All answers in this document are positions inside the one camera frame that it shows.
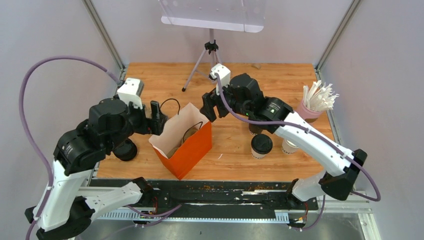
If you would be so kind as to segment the orange paper bag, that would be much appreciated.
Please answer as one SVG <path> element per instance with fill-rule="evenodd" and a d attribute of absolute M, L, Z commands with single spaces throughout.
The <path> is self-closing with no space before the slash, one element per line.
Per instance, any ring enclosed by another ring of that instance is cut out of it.
<path fill-rule="evenodd" d="M 175 147 L 184 133 L 195 127 L 198 131 L 168 159 L 167 153 Z M 182 180 L 192 168 L 212 149 L 212 123 L 191 102 L 164 125 L 161 135 L 153 135 L 149 143 L 160 161 L 178 180 Z"/>

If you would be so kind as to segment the cardboard cup carrier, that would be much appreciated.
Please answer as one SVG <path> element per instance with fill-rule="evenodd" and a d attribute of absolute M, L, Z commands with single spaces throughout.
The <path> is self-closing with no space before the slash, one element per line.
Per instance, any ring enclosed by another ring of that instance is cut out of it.
<path fill-rule="evenodd" d="M 167 154 L 166 157 L 168 159 L 170 159 L 175 153 L 176 151 L 185 143 L 185 141 L 190 138 L 192 135 L 194 135 L 196 132 L 198 131 L 198 129 L 196 127 L 191 127 L 189 128 L 183 135 L 183 137 L 181 138 L 180 142 L 174 146 Z"/>

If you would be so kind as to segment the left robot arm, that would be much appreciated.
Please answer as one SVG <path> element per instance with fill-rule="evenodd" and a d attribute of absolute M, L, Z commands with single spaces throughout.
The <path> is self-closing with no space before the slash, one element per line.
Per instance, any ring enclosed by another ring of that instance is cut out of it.
<path fill-rule="evenodd" d="M 115 154 L 129 161 L 138 152 L 133 134 L 160 135 L 168 117 L 151 101 L 151 117 L 143 107 L 106 98 L 89 109 L 88 118 L 64 133 L 53 153 L 52 186 L 47 200 L 27 208 L 27 220 L 38 229 L 40 240 L 65 240 L 84 232 L 97 218 L 126 205 L 149 206 L 153 188 L 143 177 L 105 194 L 79 195 L 79 188 L 96 164 Z"/>

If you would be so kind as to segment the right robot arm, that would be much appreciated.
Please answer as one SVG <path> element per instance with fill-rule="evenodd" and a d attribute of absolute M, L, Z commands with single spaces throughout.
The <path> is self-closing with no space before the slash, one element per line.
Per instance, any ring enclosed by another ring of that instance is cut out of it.
<path fill-rule="evenodd" d="M 290 208 L 298 209 L 305 201 L 323 195 L 339 201 L 347 200 L 351 194 L 364 197 L 353 188 L 359 173 L 366 172 L 365 151 L 335 143 L 281 99 L 264 96 L 258 82 L 246 73 L 230 78 L 230 73 L 212 71 L 209 78 L 216 82 L 216 87 L 202 96 L 200 112 L 210 122 L 231 114 L 293 143 L 323 167 L 323 173 L 292 181 L 285 195 Z"/>

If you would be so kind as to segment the black sleeved coffee cup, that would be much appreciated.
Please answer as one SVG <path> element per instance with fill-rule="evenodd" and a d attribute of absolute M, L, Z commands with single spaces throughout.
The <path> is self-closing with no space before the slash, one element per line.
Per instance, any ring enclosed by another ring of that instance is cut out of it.
<path fill-rule="evenodd" d="M 258 134 L 261 134 L 263 132 L 263 129 L 260 128 L 259 125 L 255 125 L 255 124 L 251 124 L 251 123 L 248 124 L 248 129 L 249 129 L 249 132 L 252 135 L 258 135 Z"/>

